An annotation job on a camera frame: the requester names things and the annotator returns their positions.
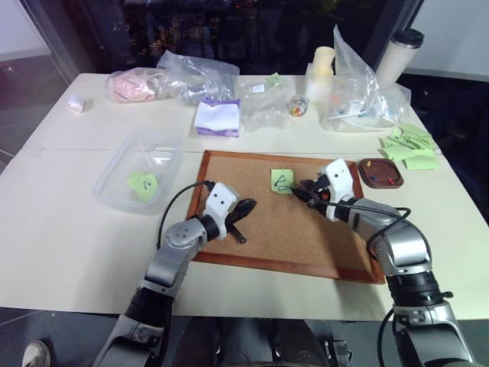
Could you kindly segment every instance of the clear plastic bag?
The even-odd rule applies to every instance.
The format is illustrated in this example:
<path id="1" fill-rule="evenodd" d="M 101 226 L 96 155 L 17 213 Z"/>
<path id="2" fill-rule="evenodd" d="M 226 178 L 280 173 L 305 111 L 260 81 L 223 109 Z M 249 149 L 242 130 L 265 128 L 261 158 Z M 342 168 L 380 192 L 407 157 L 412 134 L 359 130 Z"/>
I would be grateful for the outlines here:
<path id="1" fill-rule="evenodd" d="M 178 96 L 183 84 L 172 73 L 150 67 L 116 71 L 105 81 L 110 99 L 120 102 L 148 102 Z"/>
<path id="2" fill-rule="evenodd" d="M 239 68 L 222 61 L 189 57 L 165 51 L 157 64 L 181 83 L 179 97 L 185 103 L 196 105 L 203 98 L 212 102 L 236 99 L 235 84 Z"/>
<path id="3" fill-rule="evenodd" d="M 397 86 L 380 89 L 374 71 L 343 40 L 335 38 L 333 90 L 322 127 L 340 132 L 367 132 L 397 127 L 409 111 L 410 93 Z"/>
<path id="4" fill-rule="evenodd" d="M 286 127 L 287 93 L 288 83 L 276 73 L 263 82 L 240 84 L 238 95 L 244 131 L 254 132 L 263 127 Z"/>

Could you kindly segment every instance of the shoe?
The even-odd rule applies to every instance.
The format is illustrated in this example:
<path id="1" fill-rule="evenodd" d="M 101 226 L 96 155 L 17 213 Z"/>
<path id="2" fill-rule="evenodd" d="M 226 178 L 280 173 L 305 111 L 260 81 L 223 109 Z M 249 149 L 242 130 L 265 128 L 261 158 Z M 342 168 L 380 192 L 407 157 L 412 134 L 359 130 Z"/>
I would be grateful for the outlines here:
<path id="1" fill-rule="evenodd" d="M 50 367 L 51 354 L 47 345 L 36 340 L 28 345 L 24 351 L 22 367 Z"/>

